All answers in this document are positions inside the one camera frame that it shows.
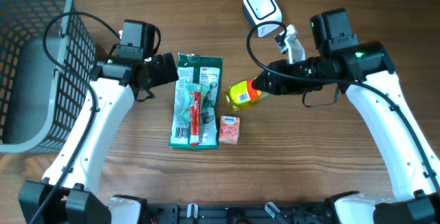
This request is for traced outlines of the orange tissue pack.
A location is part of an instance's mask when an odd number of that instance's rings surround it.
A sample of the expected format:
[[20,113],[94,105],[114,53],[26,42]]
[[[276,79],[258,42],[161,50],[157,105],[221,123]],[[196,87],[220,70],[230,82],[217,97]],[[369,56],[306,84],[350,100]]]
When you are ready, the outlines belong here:
[[222,115],[218,141],[224,144],[237,144],[240,133],[240,118]]

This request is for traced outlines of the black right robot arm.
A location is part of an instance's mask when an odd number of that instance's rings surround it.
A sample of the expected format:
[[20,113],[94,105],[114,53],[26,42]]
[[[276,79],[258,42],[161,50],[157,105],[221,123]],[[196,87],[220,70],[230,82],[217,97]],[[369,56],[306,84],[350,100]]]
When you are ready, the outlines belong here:
[[271,95],[305,95],[335,84],[365,121],[384,160],[393,197],[350,191],[314,210],[294,209],[295,219],[319,223],[438,223],[439,158],[402,93],[395,66],[379,42],[359,43],[347,11],[310,20],[317,57],[306,57],[296,29],[284,25],[275,41],[285,59],[263,65],[255,89]]

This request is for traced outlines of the green glove package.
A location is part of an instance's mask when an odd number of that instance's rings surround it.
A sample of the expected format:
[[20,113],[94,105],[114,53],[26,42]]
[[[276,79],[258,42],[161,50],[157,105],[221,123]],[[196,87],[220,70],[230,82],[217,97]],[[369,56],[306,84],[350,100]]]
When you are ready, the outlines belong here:
[[[222,57],[179,54],[173,121],[168,145],[189,150],[218,147],[215,106],[221,86]],[[190,92],[201,93],[199,138],[190,131]]]

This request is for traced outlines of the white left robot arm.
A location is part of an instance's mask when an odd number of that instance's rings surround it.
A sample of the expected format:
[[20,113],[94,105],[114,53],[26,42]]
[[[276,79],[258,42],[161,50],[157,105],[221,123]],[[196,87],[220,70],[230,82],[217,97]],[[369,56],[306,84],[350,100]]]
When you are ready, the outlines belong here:
[[139,91],[175,82],[171,53],[143,59],[110,58],[92,69],[87,100],[67,141],[40,182],[26,181],[19,204],[27,223],[149,223],[146,199],[98,197],[109,148]]

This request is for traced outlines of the yellow dish soap bottle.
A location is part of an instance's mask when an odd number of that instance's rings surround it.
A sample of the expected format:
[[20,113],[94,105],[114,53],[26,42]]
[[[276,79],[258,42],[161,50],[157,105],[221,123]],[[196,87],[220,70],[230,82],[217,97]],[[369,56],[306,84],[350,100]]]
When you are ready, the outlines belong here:
[[263,98],[270,96],[252,86],[255,78],[242,80],[227,89],[225,92],[225,103],[228,109],[240,111],[258,104]]

